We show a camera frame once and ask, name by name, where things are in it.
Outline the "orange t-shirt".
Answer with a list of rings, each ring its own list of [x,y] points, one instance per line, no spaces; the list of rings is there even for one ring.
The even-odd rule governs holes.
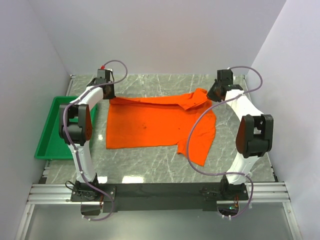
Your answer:
[[[106,148],[177,146],[177,153],[204,166],[216,135],[216,115],[207,91],[160,97],[115,97],[109,101]]]

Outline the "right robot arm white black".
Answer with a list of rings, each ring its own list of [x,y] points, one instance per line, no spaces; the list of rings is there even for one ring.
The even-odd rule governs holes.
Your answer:
[[[227,103],[240,121],[235,139],[237,154],[220,181],[219,193],[224,200],[240,197],[253,165],[269,152],[273,143],[274,119],[258,110],[239,84],[234,84],[232,70],[217,71],[217,78],[207,98]]]

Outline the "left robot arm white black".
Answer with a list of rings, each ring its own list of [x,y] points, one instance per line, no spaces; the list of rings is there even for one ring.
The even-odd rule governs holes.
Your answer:
[[[59,107],[59,136],[68,146],[76,169],[73,186],[75,195],[86,201],[113,201],[112,195],[104,192],[93,167],[90,140],[93,134],[91,110],[101,100],[115,96],[112,69],[100,68],[85,91],[70,103]]]

